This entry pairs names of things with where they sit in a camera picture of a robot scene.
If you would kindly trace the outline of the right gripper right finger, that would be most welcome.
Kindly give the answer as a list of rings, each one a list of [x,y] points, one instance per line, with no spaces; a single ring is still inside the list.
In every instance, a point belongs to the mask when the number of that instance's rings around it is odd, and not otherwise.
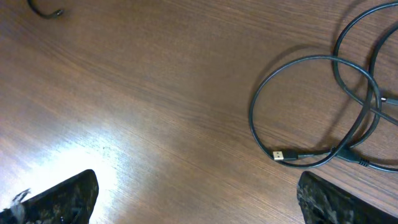
[[[302,172],[297,200],[306,224],[397,224],[397,218],[310,171]]]

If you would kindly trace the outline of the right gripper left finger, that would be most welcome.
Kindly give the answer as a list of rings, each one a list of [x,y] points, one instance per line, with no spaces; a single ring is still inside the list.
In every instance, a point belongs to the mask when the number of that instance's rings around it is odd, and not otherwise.
[[[61,224],[90,222],[99,185],[94,170],[87,169],[46,191],[24,200],[29,189],[17,194],[1,210],[1,224]]]

